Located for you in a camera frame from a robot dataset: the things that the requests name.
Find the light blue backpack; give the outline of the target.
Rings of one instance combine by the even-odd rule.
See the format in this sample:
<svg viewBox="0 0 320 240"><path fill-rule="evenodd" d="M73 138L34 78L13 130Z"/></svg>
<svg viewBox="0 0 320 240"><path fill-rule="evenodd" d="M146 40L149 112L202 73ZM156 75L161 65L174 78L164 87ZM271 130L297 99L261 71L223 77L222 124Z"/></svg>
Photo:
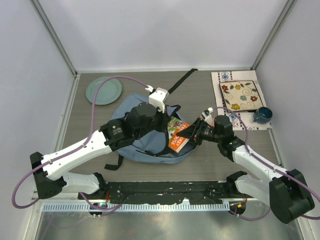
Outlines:
<svg viewBox="0 0 320 240"><path fill-rule="evenodd" d="M175 91L184 80L186 80L193 72L198 69L192 68L189 70L176 84L169 89L169 93ZM110 120L124 117L126 112L131 111L138 104L147 103L148 97L141 94L133 93L129 95L115 110ZM165 132L151 131L142 138L135 140L132 145L125 146L116 150L118 153L118 164L110 165L106 164L105 169L116 171L122 164L123 159L127 158L135 162L152 163L152 164L177 164L183 161L190 152L196 148L194 142L187 142L189 139L185 139L183 142L185 145L177 152L171 148L173 145L170 141L173 140L173 135L177 127L180 127L180 123L183 122L183 118L178 112L181 106L169 105L167 106L167 113L170 116L170 124Z"/></svg>

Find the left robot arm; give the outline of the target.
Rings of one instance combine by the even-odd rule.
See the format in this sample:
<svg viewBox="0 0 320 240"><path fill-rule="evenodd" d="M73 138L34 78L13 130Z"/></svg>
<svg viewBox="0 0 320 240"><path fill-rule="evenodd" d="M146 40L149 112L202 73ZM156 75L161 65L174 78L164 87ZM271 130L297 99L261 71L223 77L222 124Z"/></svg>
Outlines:
<svg viewBox="0 0 320 240"><path fill-rule="evenodd" d="M51 154L31 154L29 158L38 198L49 199L63 191L74 190L102 199L107 184L101 174L75 174L71 170L93 158L130 146L152 131L163 132L169 119L166 107L160 109L142 102L123 117L109 120L83 142Z"/></svg>

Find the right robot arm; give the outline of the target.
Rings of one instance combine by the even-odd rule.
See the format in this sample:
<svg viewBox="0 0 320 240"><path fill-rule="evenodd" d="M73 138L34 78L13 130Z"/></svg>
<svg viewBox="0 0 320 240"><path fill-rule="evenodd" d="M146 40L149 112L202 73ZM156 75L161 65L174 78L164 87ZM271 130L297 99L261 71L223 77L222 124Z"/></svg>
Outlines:
<svg viewBox="0 0 320 240"><path fill-rule="evenodd" d="M312 193L304 175L297 169L287 170L257 154L245 141L238 138L233 125L225 115L214 118L210 125L198 118L177 136L201 145L203 141L217 143L220 153L232 162L243 166L255 177L239 171L227 178L226 193L233 198L240 194L251 196L267 206L284 224L303 217L315 208Z"/></svg>

